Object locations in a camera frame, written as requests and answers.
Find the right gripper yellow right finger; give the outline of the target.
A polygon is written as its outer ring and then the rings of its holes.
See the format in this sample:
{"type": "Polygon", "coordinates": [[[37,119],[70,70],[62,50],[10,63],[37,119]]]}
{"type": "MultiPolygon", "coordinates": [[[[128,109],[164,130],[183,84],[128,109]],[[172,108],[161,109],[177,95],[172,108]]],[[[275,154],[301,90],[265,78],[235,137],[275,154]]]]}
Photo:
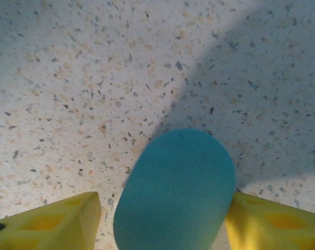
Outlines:
{"type": "Polygon", "coordinates": [[[315,213],[242,192],[225,226],[231,250],[315,250],[315,213]]]}

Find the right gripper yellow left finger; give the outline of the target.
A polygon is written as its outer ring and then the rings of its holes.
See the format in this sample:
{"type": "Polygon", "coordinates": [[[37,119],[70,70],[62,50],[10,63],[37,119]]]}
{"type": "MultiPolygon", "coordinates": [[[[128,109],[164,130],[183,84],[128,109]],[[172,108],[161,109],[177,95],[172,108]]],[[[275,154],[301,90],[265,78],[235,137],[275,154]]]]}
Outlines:
{"type": "Polygon", "coordinates": [[[85,192],[0,220],[0,250],[94,250],[97,192],[85,192]]]}

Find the light blue earbud charging case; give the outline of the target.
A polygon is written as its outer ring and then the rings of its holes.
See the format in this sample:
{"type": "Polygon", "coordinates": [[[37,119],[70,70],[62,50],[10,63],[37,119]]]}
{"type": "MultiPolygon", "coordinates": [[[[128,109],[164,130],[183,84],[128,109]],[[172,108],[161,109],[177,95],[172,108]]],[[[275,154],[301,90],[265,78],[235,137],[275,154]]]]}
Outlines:
{"type": "Polygon", "coordinates": [[[236,190],[235,167],[208,133],[178,129],[138,158],[115,210],[118,250],[210,250],[236,190]]]}

